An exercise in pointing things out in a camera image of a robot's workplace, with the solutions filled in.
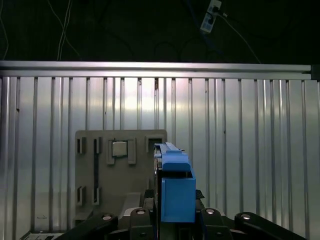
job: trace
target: electrical cable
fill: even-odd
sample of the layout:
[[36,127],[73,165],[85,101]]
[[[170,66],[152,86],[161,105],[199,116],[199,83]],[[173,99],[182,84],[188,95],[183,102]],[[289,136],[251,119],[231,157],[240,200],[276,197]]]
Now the electrical cable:
[[78,51],[77,51],[77,50],[74,48],[74,46],[72,46],[72,44],[69,42],[69,40],[68,40],[68,38],[67,38],[66,31],[65,31],[65,29],[64,29],[64,26],[63,26],[60,18],[58,17],[58,15],[57,15],[56,12],[54,11],[54,9],[53,9],[53,7],[52,7],[52,5],[51,5],[51,3],[50,3],[50,0],[46,0],[46,1],[48,2],[49,7],[50,7],[52,13],[53,13],[53,14],[55,15],[55,17],[58,19],[58,21],[59,21],[59,23],[60,23],[60,25],[61,25],[61,27],[62,27],[62,31],[63,31],[63,34],[64,34],[64,37],[65,37],[66,42],[68,43],[68,45],[72,48],[72,50],[73,50],[73,51],[79,56],[79,58],[81,59],[81,56],[80,56],[80,54],[78,53]]
[[[64,29],[64,30],[66,30],[66,23],[67,23],[67,18],[68,18],[70,3],[71,3],[71,0],[69,0],[68,6],[67,6],[66,11],[65,11],[64,23],[63,23],[63,29]],[[62,39],[63,39],[63,42],[64,42],[64,41],[65,41],[65,38],[64,38],[64,32],[63,32],[63,31],[61,32],[61,36],[60,36],[59,47],[58,47],[58,56],[57,56],[57,58],[56,58],[57,61],[59,61],[59,60],[61,59],[61,57],[60,57],[60,48],[61,48],[61,41],[62,41]]]
[[153,47],[153,56],[154,57],[156,56],[157,48],[161,45],[168,45],[169,47],[171,47],[176,53],[176,57],[177,57],[178,62],[181,62],[180,51],[171,42],[168,42],[168,41],[161,41],[161,42],[158,42],[156,45],[154,45],[154,47]]
[[[68,29],[68,26],[69,26],[72,4],[73,4],[73,0],[71,0],[69,12],[68,12],[68,20],[66,22],[66,26],[64,26],[65,32],[67,32],[67,29]],[[59,58],[59,61],[61,61],[62,50],[64,48],[65,40],[66,40],[65,36],[63,36],[62,44],[61,44],[61,47],[60,47],[60,58]]]
[[125,47],[128,49],[128,51],[131,54],[131,57],[133,58],[133,60],[135,59],[135,53],[132,50],[130,44],[128,42],[126,42],[123,38],[121,38],[120,36],[118,36],[117,34],[115,34],[113,31],[111,31],[110,29],[107,29],[105,26],[102,25],[101,20],[104,16],[104,14],[107,12],[108,10],[108,6],[111,4],[111,0],[107,1],[107,3],[105,4],[104,8],[103,8],[103,12],[101,13],[99,19],[96,18],[97,14],[96,14],[96,0],[92,1],[93,3],[93,18],[95,20],[95,22],[98,24],[98,26],[109,36],[113,37],[114,39],[118,40],[119,42],[122,42],[123,45],[125,45]]
[[239,21],[238,19],[230,16],[229,14],[227,14],[227,9],[226,9],[226,6],[227,6],[227,3],[224,4],[224,10],[221,11],[219,9],[217,9],[216,12],[218,12],[219,14],[221,14],[222,16],[226,17],[228,20],[231,20],[235,23],[237,23],[238,25],[240,25],[240,27],[243,28],[243,30],[250,36],[254,37],[254,38],[257,38],[257,39],[261,39],[261,40],[264,40],[264,41],[268,41],[270,44],[272,43],[276,43],[281,37],[283,37],[286,33],[288,33],[289,31],[292,31],[294,30],[297,26],[299,26],[300,24],[300,21],[295,24],[293,27],[290,28],[290,25],[292,24],[293,22],[293,19],[295,17],[295,13],[291,15],[291,17],[289,18],[289,20],[287,21],[286,25],[284,26],[284,28],[281,30],[281,32],[276,35],[276,36],[266,36],[266,35],[261,35],[261,34],[258,34],[258,33],[254,33],[252,32],[250,29],[248,29],[248,27],[241,21]]
[[[191,3],[190,3],[190,0],[186,0],[186,3],[187,3],[187,6],[188,6],[188,8],[189,8],[189,11],[190,11],[190,13],[191,13],[191,16],[192,16],[192,19],[193,19],[193,22],[194,22],[195,26],[197,27],[197,29],[200,29],[200,24],[199,24],[199,22],[198,22],[198,20],[197,20],[197,18],[196,18],[196,14],[195,14],[195,12],[194,12],[194,10],[193,10],[193,8],[192,8],[192,5],[191,5]],[[204,35],[203,33],[201,33],[201,32],[200,32],[200,34],[201,34],[204,42],[206,43],[206,45],[207,45],[211,50],[214,50],[214,51],[217,52],[219,55],[223,55],[223,52],[222,52],[221,50],[217,49],[217,47],[214,45],[214,43],[211,42],[210,39],[209,39],[207,36],[205,36],[205,35]]]
[[245,44],[248,46],[248,48],[250,49],[250,51],[251,51],[252,54],[254,55],[255,59],[258,61],[259,64],[261,64],[261,61],[259,60],[259,58],[258,58],[257,55],[255,54],[254,50],[251,48],[251,46],[249,45],[249,43],[246,41],[246,39],[228,22],[228,20],[227,20],[224,16],[220,15],[219,13],[216,14],[216,15],[217,15],[218,17],[222,18],[222,19],[226,22],[226,24],[228,24],[229,27],[230,27],[232,30],[234,30],[234,31],[240,36],[240,38],[242,38],[242,40],[245,42]]
[[8,49],[9,49],[9,40],[8,40],[8,36],[7,36],[7,31],[6,31],[6,28],[5,28],[5,25],[4,25],[4,22],[2,20],[2,11],[4,9],[4,1],[5,0],[2,0],[1,2],[1,8],[0,8],[0,22],[1,22],[1,26],[3,28],[3,34],[4,34],[4,38],[5,38],[5,41],[6,41],[6,49],[4,51],[4,55],[2,57],[2,60],[5,60],[6,58],[6,55],[8,53]]

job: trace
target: power strip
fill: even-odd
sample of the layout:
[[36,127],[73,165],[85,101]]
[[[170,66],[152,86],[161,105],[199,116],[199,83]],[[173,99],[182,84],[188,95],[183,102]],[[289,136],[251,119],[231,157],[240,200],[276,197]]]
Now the power strip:
[[204,34],[211,33],[212,28],[214,27],[214,24],[215,24],[215,21],[217,18],[216,16],[213,15],[214,7],[217,7],[218,9],[220,9],[221,8],[221,1],[218,1],[218,0],[211,0],[210,1],[210,4],[208,6],[207,12],[205,13],[205,16],[203,18],[201,28],[200,28],[200,30]]

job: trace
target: rectangular slot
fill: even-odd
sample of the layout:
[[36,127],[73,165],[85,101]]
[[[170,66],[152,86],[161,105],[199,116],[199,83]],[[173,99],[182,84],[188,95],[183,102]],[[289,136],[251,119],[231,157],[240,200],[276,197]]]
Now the rectangular slot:
[[98,137],[95,140],[95,148],[94,148],[94,152],[96,154],[101,154],[102,153],[102,137]]
[[153,152],[155,144],[164,143],[164,136],[162,135],[150,135],[145,137],[145,152]]
[[86,197],[86,187],[78,187],[76,190],[76,205],[83,206],[85,204]]
[[135,165],[136,164],[136,139],[128,140],[128,164]]
[[93,199],[92,199],[92,205],[98,206],[100,204],[100,188],[94,188],[93,189]]
[[78,138],[76,140],[76,152],[78,154],[86,153],[86,142],[87,142],[87,139],[85,137]]

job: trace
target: wire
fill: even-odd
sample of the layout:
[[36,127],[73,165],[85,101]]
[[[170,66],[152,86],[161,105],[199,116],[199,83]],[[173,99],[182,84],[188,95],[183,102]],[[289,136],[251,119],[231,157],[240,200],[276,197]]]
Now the wire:
[[130,54],[131,54],[131,57],[132,57],[133,59],[135,59],[135,53],[134,53],[134,51],[132,50],[130,44],[129,44],[128,42],[126,42],[123,38],[121,38],[120,36],[116,35],[116,34],[115,34],[114,32],[112,32],[110,29],[107,29],[107,28],[106,28],[105,26],[103,26],[102,23],[101,23],[101,20],[103,19],[103,16],[104,16],[104,14],[106,13],[106,11],[107,11],[107,9],[108,9],[108,6],[109,6],[110,3],[111,3],[111,0],[108,1],[108,2],[105,4],[105,6],[104,6],[104,8],[103,8],[103,10],[102,10],[102,13],[101,13],[99,19],[96,18],[96,16],[97,16],[97,14],[96,14],[96,7],[95,7],[95,6],[96,6],[96,0],[93,0],[92,3],[93,3],[93,18],[94,18],[95,22],[98,24],[98,26],[99,26],[106,34],[108,34],[109,36],[111,36],[111,37],[113,37],[114,39],[118,40],[119,42],[122,42],[123,45],[125,45],[125,47],[129,50],[129,52],[130,52]]
[[250,51],[252,52],[252,54],[254,55],[255,59],[258,61],[259,64],[261,64],[261,61],[259,60],[259,58],[257,57],[257,55],[255,54],[255,52],[253,51],[253,49],[251,48],[251,46],[249,45],[249,43],[245,40],[245,38],[228,22],[228,20],[223,17],[220,14],[217,14],[218,17],[222,18],[226,24],[229,25],[230,28],[232,28],[232,30],[234,30],[239,36],[240,38],[242,38],[242,40],[245,42],[245,44],[248,46],[248,48],[250,49]]
[[[68,13],[69,13],[70,3],[71,3],[71,0],[69,0],[68,6],[67,6],[66,11],[65,11],[64,23],[63,23],[63,29],[64,30],[66,30],[66,23],[67,23],[67,17],[68,17]],[[61,59],[61,57],[60,57],[60,48],[61,48],[62,39],[63,39],[63,42],[65,42],[64,32],[63,31],[61,32],[61,36],[60,36],[59,47],[58,47],[58,56],[56,58],[57,61],[59,61]]]
[[8,36],[7,36],[7,31],[6,31],[6,28],[5,28],[5,25],[4,25],[4,22],[2,21],[2,11],[4,9],[4,1],[5,0],[2,0],[1,2],[1,8],[0,8],[0,22],[1,22],[1,26],[3,28],[3,33],[4,33],[4,38],[5,38],[5,41],[6,41],[6,49],[4,51],[4,55],[2,57],[2,60],[5,60],[6,58],[6,55],[7,55],[7,52],[8,52],[8,49],[9,49],[9,40],[8,40]]
[[[196,14],[195,14],[195,12],[194,12],[194,9],[193,9],[192,6],[191,6],[190,0],[186,0],[186,3],[187,3],[187,6],[188,6],[188,8],[189,8],[189,11],[190,11],[190,13],[191,13],[191,16],[192,16],[192,19],[193,19],[194,24],[196,25],[197,29],[200,29],[200,24],[199,24],[199,22],[198,22],[198,20],[197,20],[197,18],[196,18]],[[223,55],[223,52],[222,52],[221,50],[217,49],[217,47],[214,45],[214,43],[211,42],[210,39],[207,38],[207,36],[205,36],[205,35],[204,35],[203,33],[201,33],[201,32],[200,32],[200,34],[201,34],[204,42],[206,43],[206,45],[207,45],[211,50],[216,51],[219,55]]]
[[156,52],[157,52],[158,47],[160,47],[161,45],[168,45],[169,47],[171,47],[176,53],[176,57],[177,57],[178,62],[181,62],[180,51],[175,47],[175,45],[173,45],[171,42],[168,42],[168,41],[161,41],[161,42],[158,42],[156,45],[154,45],[154,47],[153,47],[153,56],[154,57],[156,56]]
[[61,27],[62,27],[62,31],[63,31],[63,34],[64,34],[64,37],[65,37],[66,42],[69,44],[69,46],[72,48],[72,50],[79,56],[79,58],[81,58],[81,56],[80,56],[80,54],[78,53],[78,51],[77,51],[77,50],[74,48],[74,46],[72,46],[71,43],[69,42],[69,40],[68,40],[68,38],[67,38],[67,35],[66,35],[66,31],[65,31],[65,29],[64,29],[64,26],[63,26],[60,18],[58,17],[58,15],[56,14],[56,12],[55,12],[54,9],[52,8],[52,5],[51,5],[50,1],[49,1],[49,0],[46,0],[46,1],[48,2],[49,6],[50,6],[50,8],[51,8],[52,13],[53,13],[53,14],[55,15],[55,17],[58,19],[58,21],[59,21],[59,23],[60,23],[60,25],[61,25]]
[[[67,29],[68,29],[68,26],[69,26],[69,22],[70,22],[72,3],[73,3],[73,0],[71,0],[69,12],[68,12],[68,20],[66,22],[66,26],[64,27],[65,32],[67,32]],[[65,40],[66,40],[66,38],[63,36],[63,41],[62,41],[61,48],[60,48],[60,59],[59,59],[60,61],[61,61],[61,57],[62,57],[62,50],[64,48]]]

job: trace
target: gray panel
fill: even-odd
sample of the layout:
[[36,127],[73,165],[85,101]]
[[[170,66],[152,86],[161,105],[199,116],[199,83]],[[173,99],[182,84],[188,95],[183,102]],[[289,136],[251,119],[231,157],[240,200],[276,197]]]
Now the gray panel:
[[242,102],[242,209],[255,212],[256,206],[256,84],[252,79],[241,81]]
[[32,189],[33,165],[35,156],[33,149],[36,144],[33,138],[34,132],[34,85],[33,77],[21,77],[19,96],[19,123],[18,123],[18,145],[17,145],[17,215],[16,215],[16,237],[20,238],[32,227]]
[[281,158],[281,128],[280,128],[280,81],[274,80],[271,85],[272,96],[271,99],[271,123],[273,126],[272,130],[272,162],[273,162],[273,175],[274,175],[274,207],[273,217],[275,223],[282,225],[282,158]]
[[215,79],[208,79],[206,91],[207,91],[207,134],[208,134],[208,142],[207,149],[208,152],[208,171],[209,179],[208,179],[208,188],[209,188],[209,206],[213,208],[217,208],[217,174],[216,174],[216,97],[215,97]]
[[92,77],[89,81],[87,119],[88,130],[101,130],[104,124],[104,79]]
[[264,166],[265,172],[265,218],[273,221],[273,169],[272,169],[272,122],[271,122],[271,83],[263,80],[263,112],[264,112]]
[[166,113],[165,113],[165,99],[167,96],[166,92],[166,80],[164,78],[159,78],[158,80],[158,129],[166,129]]
[[142,78],[141,129],[155,129],[155,79]]
[[226,181],[226,104],[225,104],[225,81],[216,79],[214,86],[214,110],[215,122],[211,120],[211,125],[215,123],[215,205],[218,210],[227,211],[227,181]]
[[69,116],[69,159],[68,159],[68,227],[73,225],[75,216],[75,135],[78,130],[86,130],[87,126],[87,79],[75,77],[69,84],[70,116]]
[[36,95],[35,128],[35,209],[34,229],[49,228],[51,177],[51,77],[39,77]]
[[164,87],[165,87],[165,98],[166,102],[164,108],[164,115],[165,115],[165,130],[167,132],[168,141],[170,143],[176,144],[176,113],[175,113],[175,92],[174,90],[175,81],[171,78],[167,78],[164,80]]
[[242,71],[242,72],[288,72],[304,73],[311,70],[310,65],[285,65],[285,64],[228,64],[228,63],[175,63],[175,62],[86,62],[86,61],[0,61],[2,68],[40,69],[83,68],[100,69],[142,69],[142,70],[213,70],[213,71]]
[[225,80],[226,212],[240,212],[240,82]]
[[175,80],[175,117],[176,146],[189,154],[189,80],[187,78]]
[[12,239],[15,235],[16,218],[14,182],[17,162],[15,158],[17,78],[4,77],[0,83],[3,90],[0,139],[0,238]]
[[124,79],[123,130],[138,128],[138,80],[134,77]]
[[306,138],[306,170],[307,199],[309,213],[309,237],[320,239],[320,129],[319,129],[319,82],[304,83],[305,92],[305,138]]
[[63,100],[63,78],[53,79],[52,99],[52,229],[60,230],[61,200],[60,181],[62,179],[62,100]]
[[258,165],[259,169],[259,194],[257,214],[266,217],[266,157],[265,157],[265,101],[264,80],[257,80],[257,105],[258,105]]
[[285,80],[279,83],[279,104],[280,104],[280,158],[281,158],[281,225],[289,229],[289,156],[288,156],[288,91]]
[[7,162],[7,198],[6,198],[6,236],[4,239],[15,238],[16,233],[16,201],[17,201],[17,189],[15,185],[15,179],[17,178],[17,121],[19,120],[19,111],[15,108],[17,106],[17,93],[20,88],[20,81],[16,77],[5,78],[8,80],[7,84],[10,85],[9,90],[9,138],[8,138],[8,162]]
[[108,77],[104,82],[104,128],[105,130],[114,129],[114,83],[115,79]]
[[206,82],[204,79],[192,80],[192,164],[196,177],[196,187],[204,196],[204,205],[209,207],[207,189],[207,149],[206,149]]
[[1,71],[5,76],[38,76],[38,77],[114,77],[114,78],[132,78],[139,76],[140,78],[224,78],[224,79],[290,79],[290,80],[310,80],[311,75],[306,73],[292,73],[292,72],[243,72],[243,71],[190,71],[190,70],[177,70],[177,71],[155,71],[155,70],[10,70],[4,69]]
[[305,236],[305,186],[303,150],[302,85],[299,81],[289,82],[290,107],[290,156],[292,181],[292,219],[295,233]]
[[70,136],[70,79],[64,77],[62,82],[62,127],[61,127],[61,179],[60,179],[60,230],[65,231],[68,228],[68,176],[69,176],[69,142]]
[[122,89],[123,89],[123,83],[124,81],[121,80],[119,77],[114,79],[114,97],[113,97],[113,101],[114,101],[114,113],[113,113],[113,129],[114,130],[120,130],[123,129],[123,126],[121,121],[121,111],[123,111],[123,93],[122,93]]

